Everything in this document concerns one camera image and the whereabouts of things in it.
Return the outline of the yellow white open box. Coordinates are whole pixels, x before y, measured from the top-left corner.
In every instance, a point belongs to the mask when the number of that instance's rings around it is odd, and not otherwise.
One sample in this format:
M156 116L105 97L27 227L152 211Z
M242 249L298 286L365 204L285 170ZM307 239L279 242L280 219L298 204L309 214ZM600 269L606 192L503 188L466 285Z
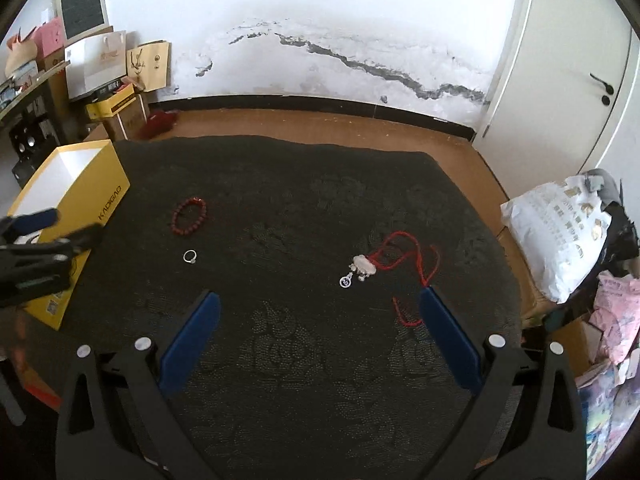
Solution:
M6 216L56 208L58 222L17 240L1 239L1 247L35 247L62 254L62 236L93 223L102 224L104 229L129 188L128 177L111 141L91 141L56 148L18 194ZM30 300L23 304L26 311L57 330L90 252L70 255L73 257L73 269L69 289Z

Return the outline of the black speaker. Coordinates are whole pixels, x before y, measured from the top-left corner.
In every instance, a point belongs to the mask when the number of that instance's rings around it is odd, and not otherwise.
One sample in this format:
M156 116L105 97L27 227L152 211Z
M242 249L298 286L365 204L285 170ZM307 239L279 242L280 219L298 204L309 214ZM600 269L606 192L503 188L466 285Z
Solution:
M47 118L23 117L9 131L12 148L19 160L47 157L57 146L54 134L44 132Z

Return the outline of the brown cardboard box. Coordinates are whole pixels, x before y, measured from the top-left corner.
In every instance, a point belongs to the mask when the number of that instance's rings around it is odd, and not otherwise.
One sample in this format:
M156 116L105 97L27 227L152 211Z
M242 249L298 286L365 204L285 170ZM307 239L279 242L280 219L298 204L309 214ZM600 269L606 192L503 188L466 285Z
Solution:
M102 124L112 141L136 140L149 118L149 105L143 94L134 94L119 105Z

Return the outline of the brown box under bag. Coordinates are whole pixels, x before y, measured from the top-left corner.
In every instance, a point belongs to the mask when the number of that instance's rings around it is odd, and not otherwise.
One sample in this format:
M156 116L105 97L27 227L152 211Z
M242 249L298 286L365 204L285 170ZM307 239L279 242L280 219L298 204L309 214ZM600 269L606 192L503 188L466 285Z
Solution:
M497 240L520 286L522 327L541 326L544 317L556 308L556 304L538 290L520 248L507 228L500 231Z

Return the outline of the yellow black cardboard box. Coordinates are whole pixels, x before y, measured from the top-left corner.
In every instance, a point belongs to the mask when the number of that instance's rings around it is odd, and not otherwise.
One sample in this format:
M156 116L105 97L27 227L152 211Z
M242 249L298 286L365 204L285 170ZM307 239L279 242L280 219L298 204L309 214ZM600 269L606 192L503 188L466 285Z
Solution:
M124 84L111 96L94 100L85 106L89 119L101 120L114 117L136 96L133 84Z

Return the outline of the black framed desk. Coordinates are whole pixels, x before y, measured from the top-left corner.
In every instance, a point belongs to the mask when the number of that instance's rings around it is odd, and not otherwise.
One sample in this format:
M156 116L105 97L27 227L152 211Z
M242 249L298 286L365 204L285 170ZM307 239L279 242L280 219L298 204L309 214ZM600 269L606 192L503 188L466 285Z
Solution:
M55 80L58 75L64 74L66 65L67 63L62 61L51 67L50 70L45 70L38 75L33 84L9 102L1 111L2 132L9 134L10 129L23 117L47 118L48 122L42 125L44 132L54 134L58 146L68 143L68 137L51 89L51 81ZM21 188L25 187L47 157L19 160L17 156L17 162L12 168L12 174Z

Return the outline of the red fabric item on floor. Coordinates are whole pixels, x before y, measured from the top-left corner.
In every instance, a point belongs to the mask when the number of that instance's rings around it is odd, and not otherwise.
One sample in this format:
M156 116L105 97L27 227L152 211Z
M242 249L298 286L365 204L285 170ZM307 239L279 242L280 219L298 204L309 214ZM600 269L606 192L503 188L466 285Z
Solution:
M149 116L143 127L138 132L140 140L151 140L162 133L166 133L174 128L178 120L178 113L175 110L157 110Z

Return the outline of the pink printed package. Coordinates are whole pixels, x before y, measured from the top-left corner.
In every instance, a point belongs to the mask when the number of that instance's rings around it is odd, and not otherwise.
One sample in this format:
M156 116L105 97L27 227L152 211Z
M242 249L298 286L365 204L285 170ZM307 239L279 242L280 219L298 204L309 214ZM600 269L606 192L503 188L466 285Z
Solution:
M602 332L602 356L614 364L623 362L639 331L638 278L601 272L589 323Z

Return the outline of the white paper shopping bag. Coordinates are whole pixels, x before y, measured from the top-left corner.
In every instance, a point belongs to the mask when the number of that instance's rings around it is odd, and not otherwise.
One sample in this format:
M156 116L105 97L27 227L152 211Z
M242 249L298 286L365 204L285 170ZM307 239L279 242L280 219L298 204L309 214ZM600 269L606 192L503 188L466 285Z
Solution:
M68 97L77 100L126 75L126 32L106 32L65 48Z

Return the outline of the brown kraft paper bag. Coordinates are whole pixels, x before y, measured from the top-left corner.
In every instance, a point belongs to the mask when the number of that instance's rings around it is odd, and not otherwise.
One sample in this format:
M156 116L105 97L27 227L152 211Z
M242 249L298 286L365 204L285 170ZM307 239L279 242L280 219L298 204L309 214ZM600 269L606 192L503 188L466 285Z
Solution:
M126 53L127 76L144 92L167 86L170 43L153 41Z

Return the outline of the pink gift box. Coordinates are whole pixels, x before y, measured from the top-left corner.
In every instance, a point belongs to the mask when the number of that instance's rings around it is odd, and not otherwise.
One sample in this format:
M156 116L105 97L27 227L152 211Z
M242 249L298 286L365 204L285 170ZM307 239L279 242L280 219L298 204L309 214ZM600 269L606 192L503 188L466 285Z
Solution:
M45 58L65 44L65 34L62 18L57 16L50 22L39 26L32 35L38 49L38 58Z

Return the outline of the white printed plastic bag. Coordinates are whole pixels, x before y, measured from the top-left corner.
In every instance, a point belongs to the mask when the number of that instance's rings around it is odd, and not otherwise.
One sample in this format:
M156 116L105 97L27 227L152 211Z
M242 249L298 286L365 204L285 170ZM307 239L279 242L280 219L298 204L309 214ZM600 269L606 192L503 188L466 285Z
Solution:
M537 289L564 304L596 265L612 217L600 193L605 178L578 174L532 188L500 206Z

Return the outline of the dark floral patterned cloth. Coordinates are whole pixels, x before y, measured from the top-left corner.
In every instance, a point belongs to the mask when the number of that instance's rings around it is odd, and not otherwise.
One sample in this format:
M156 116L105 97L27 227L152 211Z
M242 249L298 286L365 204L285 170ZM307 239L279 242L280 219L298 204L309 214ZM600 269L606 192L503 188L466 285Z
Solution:
M122 142L130 188L58 330L1 315L61 390L80 344L168 337L206 289L218 330L170 405L226 479L414 479L469 401L420 325L420 276L477 337L520 336L495 234L422 153L258 136Z

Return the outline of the white framed dark board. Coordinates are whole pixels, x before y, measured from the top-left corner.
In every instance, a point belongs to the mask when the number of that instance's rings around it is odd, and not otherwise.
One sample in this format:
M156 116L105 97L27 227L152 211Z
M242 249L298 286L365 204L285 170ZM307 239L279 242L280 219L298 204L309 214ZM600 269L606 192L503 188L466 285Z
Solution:
M54 0L66 44L84 39L110 26L105 0Z

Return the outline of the white door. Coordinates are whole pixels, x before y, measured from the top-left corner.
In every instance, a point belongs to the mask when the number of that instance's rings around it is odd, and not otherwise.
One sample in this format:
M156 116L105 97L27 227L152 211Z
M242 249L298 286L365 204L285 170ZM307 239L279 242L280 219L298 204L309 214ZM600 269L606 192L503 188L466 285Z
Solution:
M615 0L524 0L473 142L507 196L597 168L637 82L639 39Z

